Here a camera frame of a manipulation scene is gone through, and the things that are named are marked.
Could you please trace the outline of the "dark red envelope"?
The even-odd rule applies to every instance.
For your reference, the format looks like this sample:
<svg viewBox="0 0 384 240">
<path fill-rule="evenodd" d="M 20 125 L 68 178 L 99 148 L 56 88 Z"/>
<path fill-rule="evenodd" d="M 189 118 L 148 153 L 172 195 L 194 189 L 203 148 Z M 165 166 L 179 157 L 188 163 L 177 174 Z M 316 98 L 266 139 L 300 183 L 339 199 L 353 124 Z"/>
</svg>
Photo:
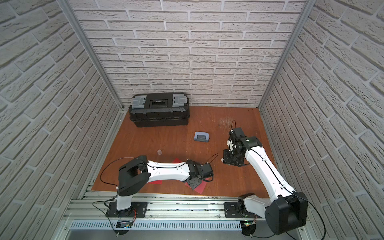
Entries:
<svg viewBox="0 0 384 240">
<path fill-rule="evenodd" d="M 202 181 L 201 184 L 199 184 L 199 185 L 194 189 L 194 191 L 197 192 L 197 193 L 199 193 L 199 194 L 202 194 L 208 182 L 209 182 L 208 179 L 205 179 L 204 181 Z"/>
</svg>

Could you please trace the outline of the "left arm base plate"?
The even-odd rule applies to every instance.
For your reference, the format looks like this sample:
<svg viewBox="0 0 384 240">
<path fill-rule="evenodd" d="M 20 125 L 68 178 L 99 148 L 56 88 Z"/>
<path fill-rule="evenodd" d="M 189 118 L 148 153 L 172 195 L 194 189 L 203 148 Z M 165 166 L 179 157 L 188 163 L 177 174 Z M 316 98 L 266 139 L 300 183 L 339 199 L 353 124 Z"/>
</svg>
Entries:
<svg viewBox="0 0 384 240">
<path fill-rule="evenodd" d="M 131 207 L 125 210 L 117 210 L 117 202 L 110 202 L 107 208 L 108 218 L 144 218 L 147 212 L 147 202 L 132 202 Z"/>
</svg>

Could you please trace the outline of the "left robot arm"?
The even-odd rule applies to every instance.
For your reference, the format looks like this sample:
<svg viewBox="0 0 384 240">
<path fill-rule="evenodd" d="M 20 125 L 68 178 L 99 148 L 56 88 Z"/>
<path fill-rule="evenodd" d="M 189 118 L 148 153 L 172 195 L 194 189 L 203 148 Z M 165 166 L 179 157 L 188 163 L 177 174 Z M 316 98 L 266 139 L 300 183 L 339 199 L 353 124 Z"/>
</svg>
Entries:
<svg viewBox="0 0 384 240">
<path fill-rule="evenodd" d="M 193 160 L 181 163 L 158 163 L 149 161 L 142 155 L 119 168 L 119 185 L 116 207 L 118 211 L 131 208 L 133 195 L 147 183 L 176 180 L 187 183 L 191 189 L 202 182 L 212 180 L 214 172 L 211 164 L 199 164 Z"/>
</svg>

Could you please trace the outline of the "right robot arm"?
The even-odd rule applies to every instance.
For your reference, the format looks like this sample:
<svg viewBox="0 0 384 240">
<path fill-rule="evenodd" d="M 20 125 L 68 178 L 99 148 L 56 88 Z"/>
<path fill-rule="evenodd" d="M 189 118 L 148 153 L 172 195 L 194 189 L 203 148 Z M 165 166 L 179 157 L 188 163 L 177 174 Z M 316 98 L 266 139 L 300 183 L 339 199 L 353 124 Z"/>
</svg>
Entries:
<svg viewBox="0 0 384 240">
<path fill-rule="evenodd" d="M 266 220 L 275 235 L 303 227 L 307 223 L 308 199 L 298 193 L 282 177 L 266 154 L 257 137 L 247 137 L 241 128 L 232 129 L 223 153 L 226 165 L 244 167 L 245 161 L 254 168 L 264 184 L 268 199 L 253 194 L 240 196 L 237 203 L 226 203 L 226 217 L 255 215 Z"/>
</svg>

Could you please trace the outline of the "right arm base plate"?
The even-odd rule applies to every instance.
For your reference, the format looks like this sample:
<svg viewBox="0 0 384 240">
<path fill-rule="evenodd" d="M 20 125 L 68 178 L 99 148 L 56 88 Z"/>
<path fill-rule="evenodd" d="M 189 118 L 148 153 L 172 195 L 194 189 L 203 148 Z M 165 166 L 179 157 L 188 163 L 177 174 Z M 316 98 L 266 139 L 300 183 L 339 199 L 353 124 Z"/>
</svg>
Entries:
<svg viewBox="0 0 384 240">
<path fill-rule="evenodd" d="M 253 219 L 255 214 L 248 212 L 242 202 L 225 202 L 225 217 L 227 219 Z"/>
</svg>

